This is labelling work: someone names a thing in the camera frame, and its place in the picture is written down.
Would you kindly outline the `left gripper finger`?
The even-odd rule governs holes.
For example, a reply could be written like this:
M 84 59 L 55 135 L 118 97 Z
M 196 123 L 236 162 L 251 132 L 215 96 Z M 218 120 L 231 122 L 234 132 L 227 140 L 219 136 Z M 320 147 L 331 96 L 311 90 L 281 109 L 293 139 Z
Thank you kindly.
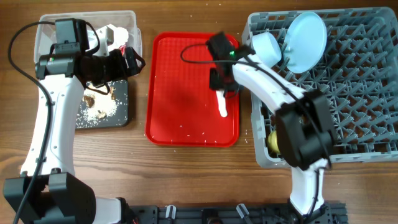
M 127 63 L 127 75 L 136 76 L 141 73 L 145 67 L 145 60 L 132 48 L 125 48 L 125 59 Z
M 111 93 L 111 88 L 110 88 L 110 86 L 108 85 L 108 83 L 106 83 L 106 82 L 104 82 L 104 83 L 102 83 L 102 84 L 100 84 L 100 85 L 98 85 L 98 86 L 94 86 L 94 85 L 92 84 L 92 82 L 86 82 L 86 83 L 85 83 L 85 89 L 88 89 L 88 90 L 90 90 L 90 91 L 99 93 L 99 94 L 101 94 L 101 95 L 108 95 L 108 94 Z

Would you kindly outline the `white napkin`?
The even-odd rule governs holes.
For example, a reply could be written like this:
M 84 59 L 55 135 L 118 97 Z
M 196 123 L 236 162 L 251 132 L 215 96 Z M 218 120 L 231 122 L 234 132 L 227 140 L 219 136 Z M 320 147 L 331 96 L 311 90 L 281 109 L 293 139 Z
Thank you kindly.
M 120 46 L 127 44 L 128 38 L 129 38 L 129 33 L 125 28 L 122 27 L 116 27 L 112 24 L 108 24 L 107 26 L 110 26 L 112 30 L 114 31 L 114 43 L 108 47 L 109 52 L 115 49 L 120 48 Z

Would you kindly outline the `small light blue bowl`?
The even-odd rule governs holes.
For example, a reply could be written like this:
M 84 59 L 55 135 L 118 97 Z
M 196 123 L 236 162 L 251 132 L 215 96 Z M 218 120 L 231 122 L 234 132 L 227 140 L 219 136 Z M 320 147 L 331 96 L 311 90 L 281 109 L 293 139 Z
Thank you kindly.
M 268 67 L 273 67 L 282 58 L 280 47 L 275 37 L 269 32 L 254 35 L 252 46 L 257 56 Z

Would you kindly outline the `yellow plastic cup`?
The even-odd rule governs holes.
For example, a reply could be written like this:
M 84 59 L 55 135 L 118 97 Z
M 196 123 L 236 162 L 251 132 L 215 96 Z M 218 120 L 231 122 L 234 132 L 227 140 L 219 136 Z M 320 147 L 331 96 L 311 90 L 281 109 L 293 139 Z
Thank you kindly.
M 277 143 L 277 131 L 273 130 L 267 138 L 267 144 L 268 144 L 268 148 L 276 153 L 276 154 L 280 154 L 280 150 L 278 147 L 278 143 Z

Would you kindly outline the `large light blue plate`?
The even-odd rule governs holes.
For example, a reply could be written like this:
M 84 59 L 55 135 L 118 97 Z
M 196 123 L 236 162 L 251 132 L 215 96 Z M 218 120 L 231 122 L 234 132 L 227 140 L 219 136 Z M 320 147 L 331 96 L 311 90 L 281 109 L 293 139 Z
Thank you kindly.
M 327 42 L 326 25 L 314 12 L 303 12 L 289 26 L 284 43 L 284 59 L 293 73 L 313 68 L 324 54 Z

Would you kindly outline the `red snack wrapper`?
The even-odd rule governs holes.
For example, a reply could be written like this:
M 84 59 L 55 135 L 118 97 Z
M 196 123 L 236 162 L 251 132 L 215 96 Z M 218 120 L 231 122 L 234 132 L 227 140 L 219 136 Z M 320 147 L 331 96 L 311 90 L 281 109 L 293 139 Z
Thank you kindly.
M 120 46 L 119 50 L 121 51 L 122 54 L 124 54 L 125 48 L 126 48 L 125 45 Z

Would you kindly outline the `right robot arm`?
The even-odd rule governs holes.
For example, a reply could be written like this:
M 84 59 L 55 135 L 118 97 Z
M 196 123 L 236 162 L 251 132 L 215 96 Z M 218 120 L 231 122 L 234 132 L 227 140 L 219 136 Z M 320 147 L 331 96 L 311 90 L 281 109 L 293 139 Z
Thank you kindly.
M 293 216 L 310 223 L 326 212 L 322 197 L 324 171 L 331 169 L 330 154 L 336 133 L 327 97 L 288 82 L 266 65 L 247 45 L 234 47 L 222 32 L 206 42 L 212 63 L 210 87 L 232 91 L 243 86 L 275 116 L 277 147 L 292 168 L 289 198 Z

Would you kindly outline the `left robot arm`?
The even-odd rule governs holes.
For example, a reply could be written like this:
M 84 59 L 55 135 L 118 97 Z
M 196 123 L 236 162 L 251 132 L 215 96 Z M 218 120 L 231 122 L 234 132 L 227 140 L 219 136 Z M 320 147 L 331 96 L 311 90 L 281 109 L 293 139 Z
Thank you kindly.
M 132 48 L 99 56 L 90 47 L 92 25 L 82 19 L 53 22 L 56 42 L 35 65 L 32 82 L 39 105 L 29 153 L 18 177 L 6 179 L 3 195 L 23 223 L 137 223 L 122 197 L 97 197 L 75 176 L 73 141 L 85 90 L 137 75 L 145 60 Z

